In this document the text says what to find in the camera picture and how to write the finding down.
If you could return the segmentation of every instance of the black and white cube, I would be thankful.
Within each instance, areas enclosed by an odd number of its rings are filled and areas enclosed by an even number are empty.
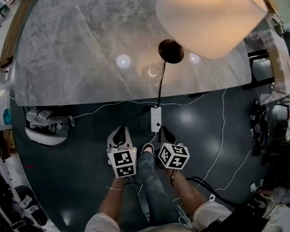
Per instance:
[[[187,147],[180,145],[171,145],[164,143],[158,154],[165,168],[183,169],[187,163],[190,154]]]
[[[136,174],[136,148],[108,153],[116,178]]]

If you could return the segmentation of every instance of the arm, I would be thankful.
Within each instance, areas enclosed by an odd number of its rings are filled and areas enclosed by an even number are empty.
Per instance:
[[[168,178],[171,178],[172,171],[172,169],[165,169]],[[205,196],[190,185],[179,171],[175,173],[173,185],[189,213],[194,214],[202,204],[207,202]]]
[[[113,220],[118,221],[124,184],[125,178],[115,178],[113,180],[111,187],[120,189],[121,191],[108,189],[108,192],[99,207],[99,213],[105,213]]]

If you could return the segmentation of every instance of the bracelet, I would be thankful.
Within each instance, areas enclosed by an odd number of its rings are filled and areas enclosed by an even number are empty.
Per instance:
[[[106,187],[107,189],[114,190],[114,191],[121,191],[120,189],[113,188],[113,187]]]

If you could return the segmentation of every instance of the jeans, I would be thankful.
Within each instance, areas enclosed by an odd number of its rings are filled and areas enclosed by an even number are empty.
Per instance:
[[[150,222],[148,223],[137,196],[139,188],[126,185],[119,218],[122,232],[137,232],[151,226],[178,223],[180,217],[175,202],[166,194],[155,172],[154,155],[144,152],[138,160],[138,176],[143,184],[148,202]]]

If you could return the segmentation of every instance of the white sleeve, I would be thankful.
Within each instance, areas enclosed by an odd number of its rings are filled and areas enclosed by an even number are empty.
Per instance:
[[[118,224],[105,213],[97,213],[89,220],[85,232],[120,232],[120,228]]]
[[[223,221],[229,215],[229,211],[226,207],[213,201],[202,204],[193,215],[192,226],[201,231],[207,228],[212,222],[216,220]]]

